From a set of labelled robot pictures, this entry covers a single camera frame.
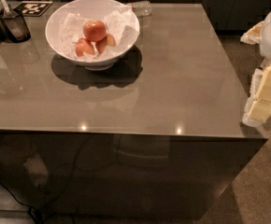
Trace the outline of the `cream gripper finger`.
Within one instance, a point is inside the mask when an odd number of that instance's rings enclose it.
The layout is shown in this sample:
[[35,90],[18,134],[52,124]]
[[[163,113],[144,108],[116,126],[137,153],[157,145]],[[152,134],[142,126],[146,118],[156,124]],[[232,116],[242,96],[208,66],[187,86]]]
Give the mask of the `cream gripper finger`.
[[271,62],[266,67],[256,68],[250,84],[242,122],[258,127],[271,117]]
[[246,33],[240,37],[240,41],[249,44],[255,45],[261,42],[261,31],[263,28],[263,21],[258,22],[256,25],[251,27]]

